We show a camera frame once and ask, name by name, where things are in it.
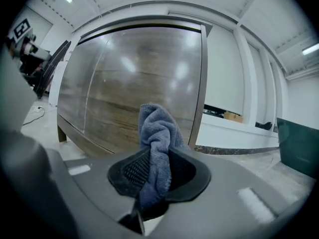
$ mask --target concrete floor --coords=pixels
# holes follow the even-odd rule
[[[56,125],[57,108],[49,105],[47,97],[43,97],[41,100],[34,102],[24,123],[38,118],[43,114],[42,109],[33,111],[33,109],[36,109],[38,106],[45,109],[45,115],[30,124],[24,125],[21,132],[40,142],[43,147],[57,150],[60,152],[63,160],[85,158],[86,155],[84,152],[69,138],[67,142],[59,143]]]
[[[45,109],[45,115],[22,127],[21,132],[39,141],[45,148],[57,150],[63,160],[85,158],[85,153],[79,149],[70,139],[67,142],[59,143],[56,127],[57,108],[48,104],[48,99],[36,101],[28,113],[25,123],[43,114],[43,110],[34,110],[38,106]],[[280,192],[289,203],[306,197],[316,182],[315,179],[302,174],[292,168],[285,166],[280,161],[279,151],[264,152],[248,155],[217,155],[236,162],[264,181],[272,185]],[[145,222],[146,235],[148,235],[158,224],[161,218]]]

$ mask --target black cable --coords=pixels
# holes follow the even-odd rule
[[[38,108],[43,109],[43,110],[44,110],[44,113],[43,113],[40,117],[38,117],[38,118],[36,118],[36,119],[33,119],[33,120],[31,120],[31,121],[29,121],[29,122],[27,122],[27,123],[24,123],[23,125],[30,124],[31,122],[34,122],[35,120],[38,120],[39,118],[41,118],[41,117],[43,117],[43,116],[45,115],[45,109],[44,109],[43,107],[38,107]]]

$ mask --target ceiling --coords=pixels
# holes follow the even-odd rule
[[[29,0],[27,5],[40,14],[43,14],[44,8],[49,10],[56,18],[76,30],[85,22],[105,12],[136,1],[148,0],[73,0],[71,3],[66,0]],[[302,50],[316,43],[317,37],[307,17],[294,0],[191,1],[198,1],[221,11],[238,21],[239,25],[267,40],[267,44],[281,58],[288,74],[319,66],[316,52],[307,56],[302,55]]]

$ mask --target wood grain panel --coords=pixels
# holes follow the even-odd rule
[[[105,148],[97,145],[92,140],[85,137],[85,135],[62,118],[59,114],[57,115],[57,123],[60,130],[67,134],[67,136],[73,141],[81,150],[92,157],[103,157],[109,154]]]
[[[76,47],[62,78],[58,113],[82,132],[91,78],[107,38],[92,39]]]
[[[188,142],[200,83],[201,34],[145,27],[110,35],[89,90],[86,137],[112,152],[138,149],[140,105],[157,103],[176,119]]]

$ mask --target blue towel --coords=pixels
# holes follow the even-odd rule
[[[140,191],[142,211],[159,203],[169,190],[171,173],[168,147],[185,147],[178,125],[169,112],[157,104],[141,106],[140,147],[151,147],[149,179]]]

